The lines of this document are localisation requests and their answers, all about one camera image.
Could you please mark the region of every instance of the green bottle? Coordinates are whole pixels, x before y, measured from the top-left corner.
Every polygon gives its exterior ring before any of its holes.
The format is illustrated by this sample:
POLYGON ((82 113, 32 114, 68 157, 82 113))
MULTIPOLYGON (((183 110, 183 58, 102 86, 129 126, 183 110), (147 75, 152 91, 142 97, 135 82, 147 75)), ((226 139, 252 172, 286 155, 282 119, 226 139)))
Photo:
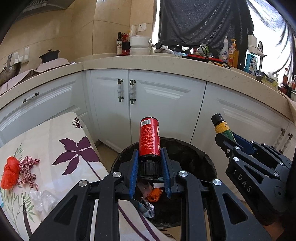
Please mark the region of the green bottle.
POLYGON ((231 132, 229 126, 227 125, 226 121, 223 119, 222 115, 220 113, 214 114, 211 118, 216 133, 221 133, 224 136, 228 137, 230 140, 233 140, 236 142, 233 133, 231 132))

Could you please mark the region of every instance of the wall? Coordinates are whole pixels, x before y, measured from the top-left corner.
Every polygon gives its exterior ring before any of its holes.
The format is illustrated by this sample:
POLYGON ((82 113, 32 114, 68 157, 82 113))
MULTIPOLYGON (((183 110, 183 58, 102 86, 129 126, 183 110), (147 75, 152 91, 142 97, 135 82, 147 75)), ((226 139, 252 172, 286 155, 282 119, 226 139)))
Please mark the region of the wall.
POLYGON ((152 38, 155 0, 75 0, 68 9, 39 13, 15 22, 0 45, 0 68, 10 53, 24 55, 30 48, 30 61, 21 72, 41 64, 40 55, 60 50, 69 61, 84 56, 116 53, 117 33, 128 33, 130 25, 146 23, 152 38))
POLYGON ((148 36, 152 39, 153 16, 156 11, 156 0, 132 0, 130 26, 146 23, 146 31, 138 32, 138 35, 148 36))
POLYGON ((11 53, 24 55, 30 48, 30 61, 22 64, 21 72, 35 69, 41 64, 40 55, 49 49, 60 50, 61 58, 70 56, 71 21, 74 4, 66 10, 51 11, 26 17, 15 22, 0 44, 0 68, 11 53))

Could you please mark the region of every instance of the blue gripper pad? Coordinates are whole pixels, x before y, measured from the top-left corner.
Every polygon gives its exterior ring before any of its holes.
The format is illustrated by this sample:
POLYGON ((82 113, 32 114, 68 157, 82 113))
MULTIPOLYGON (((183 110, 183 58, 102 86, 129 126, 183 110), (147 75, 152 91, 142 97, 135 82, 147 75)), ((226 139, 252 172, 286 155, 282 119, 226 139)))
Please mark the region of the blue gripper pad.
POLYGON ((129 186, 129 197, 130 199, 133 198, 135 193, 136 184, 137 184, 137 176, 138 176, 138 165, 139 165, 139 151, 137 150, 136 156, 133 162, 133 168, 131 171, 131 179, 130 179, 130 186, 129 186))
POLYGON ((233 133, 235 140, 237 141, 237 144, 241 145, 244 148, 243 152, 246 153, 247 155, 253 155, 255 151, 253 149, 253 145, 251 144, 251 142, 242 138, 238 134, 235 134, 234 132, 232 132, 232 133, 233 133))
POLYGON ((170 198, 172 196, 172 190, 170 188, 170 173, 168 170, 168 164, 165 158, 163 148, 161 148, 161 169, 163 172, 163 182, 165 185, 165 193, 167 194, 167 197, 170 198))

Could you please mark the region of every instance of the white cabinet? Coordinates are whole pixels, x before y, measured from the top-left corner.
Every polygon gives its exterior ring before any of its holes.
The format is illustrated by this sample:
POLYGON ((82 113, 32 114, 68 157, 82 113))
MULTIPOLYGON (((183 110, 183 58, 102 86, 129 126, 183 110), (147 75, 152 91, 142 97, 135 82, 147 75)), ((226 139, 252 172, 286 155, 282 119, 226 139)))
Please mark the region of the white cabinet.
POLYGON ((225 170, 229 160, 215 143, 216 132, 211 117, 221 113, 230 129, 247 140, 275 144, 286 129, 288 121, 270 110, 262 103, 222 86, 207 83, 199 119, 191 144, 204 151, 214 162, 218 178, 233 192, 237 189, 226 176, 225 170))
POLYGON ((92 133, 82 81, 85 73, 72 74, 41 85, 18 97, 0 111, 0 147, 14 137, 61 114, 75 112, 92 133), (23 103, 23 100, 35 97, 23 103))
POLYGON ((87 81, 98 138, 115 151, 121 152, 131 145, 128 70, 91 70, 87 73, 87 81), (121 102, 118 99, 118 86, 124 97, 121 102))
POLYGON ((277 147, 277 150, 283 150, 284 145, 287 143, 287 140, 291 137, 291 135, 293 135, 291 141, 290 143, 288 143, 288 147, 284 150, 283 154, 292 161, 296 148, 296 129, 292 121, 290 121, 289 126, 286 129, 285 135, 280 145, 277 147))
POLYGON ((147 116, 158 119, 161 137, 190 143, 206 82, 143 70, 130 70, 129 78, 136 81, 136 101, 130 104, 132 143, 139 141, 140 121, 147 116))

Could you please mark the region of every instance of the orange plastic bag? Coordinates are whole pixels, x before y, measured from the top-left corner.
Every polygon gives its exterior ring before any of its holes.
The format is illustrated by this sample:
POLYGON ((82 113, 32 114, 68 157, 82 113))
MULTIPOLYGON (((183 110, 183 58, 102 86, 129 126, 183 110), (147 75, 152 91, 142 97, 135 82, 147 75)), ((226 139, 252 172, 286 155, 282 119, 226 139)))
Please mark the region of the orange plastic bag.
POLYGON ((151 193, 146 197, 149 202, 157 202, 162 194, 163 190, 160 188, 154 188, 151 193))
POLYGON ((13 156, 7 158, 7 164, 4 166, 4 172, 1 179, 0 187, 3 189, 12 188, 20 176, 20 162, 13 156))

